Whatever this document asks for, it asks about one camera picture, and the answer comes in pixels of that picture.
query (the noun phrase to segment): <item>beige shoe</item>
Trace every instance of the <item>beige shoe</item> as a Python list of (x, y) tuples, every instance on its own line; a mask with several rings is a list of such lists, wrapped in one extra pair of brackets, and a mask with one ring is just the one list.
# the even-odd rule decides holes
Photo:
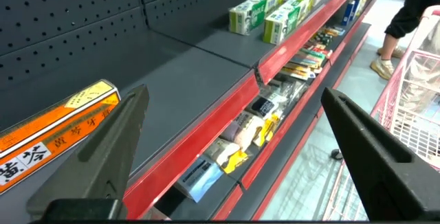
[(371, 62), (370, 68), (385, 80), (390, 80), (394, 73), (394, 67), (393, 64), (391, 64), (391, 60), (382, 60), (381, 57), (378, 57)]
[[(377, 49), (377, 54), (382, 55), (382, 48)], [(405, 54), (405, 49), (397, 46), (394, 50), (393, 53), (391, 54), (391, 57), (393, 58), (402, 58), (404, 57)]]

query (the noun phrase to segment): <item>white floor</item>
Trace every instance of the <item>white floor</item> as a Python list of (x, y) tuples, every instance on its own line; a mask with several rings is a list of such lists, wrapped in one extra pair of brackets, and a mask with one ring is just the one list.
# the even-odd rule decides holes
[[(387, 83), (369, 65), (377, 57), (377, 48), (382, 46), (386, 26), (403, 6), (403, 2), (404, 0), (377, 0), (363, 20), (372, 25), (368, 38), (338, 87), (339, 91), (348, 95), (368, 113), (375, 106)], [(413, 34), (409, 34), (399, 44), (406, 47), (412, 37)], [(329, 158), (330, 152), (337, 147), (329, 122), (323, 115), (262, 219), (322, 220), (340, 168), (340, 162)], [(362, 211), (358, 213), (358, 219), (366, 219)]]

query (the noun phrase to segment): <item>cart wheel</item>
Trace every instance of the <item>cart wheel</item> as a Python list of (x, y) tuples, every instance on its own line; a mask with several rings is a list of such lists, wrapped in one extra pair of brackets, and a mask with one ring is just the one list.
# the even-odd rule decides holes
[(331, 151), (330, 157), (331, 157), (332, 159), (335, 159), (335, 160), (341, 160), (341, 159), (343, 159), (343, 157), (342, 157), (342, 153), (341, 153), (341, 151), (339, 151), (339, 149), (333, 149), (333, 150)]

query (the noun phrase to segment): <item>red shopping cart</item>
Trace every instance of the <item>red shopping cart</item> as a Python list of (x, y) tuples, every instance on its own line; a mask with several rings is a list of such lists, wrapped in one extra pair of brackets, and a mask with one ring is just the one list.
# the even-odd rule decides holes
[[(386, 130), (440, 170), (440, 5), (425, 10), (395, 73), (371, 111)], [(337, 159), (335, 150), (331, 155)], [(325, 221), (365, 221), (367, 216), (342, 162)]]

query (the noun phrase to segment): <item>orange box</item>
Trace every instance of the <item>orange box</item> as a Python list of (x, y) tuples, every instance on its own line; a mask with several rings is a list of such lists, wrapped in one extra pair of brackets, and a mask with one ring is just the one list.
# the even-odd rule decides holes
[(86, 138), (119, 101), (100, 80), (0, 132), (0, 194)]

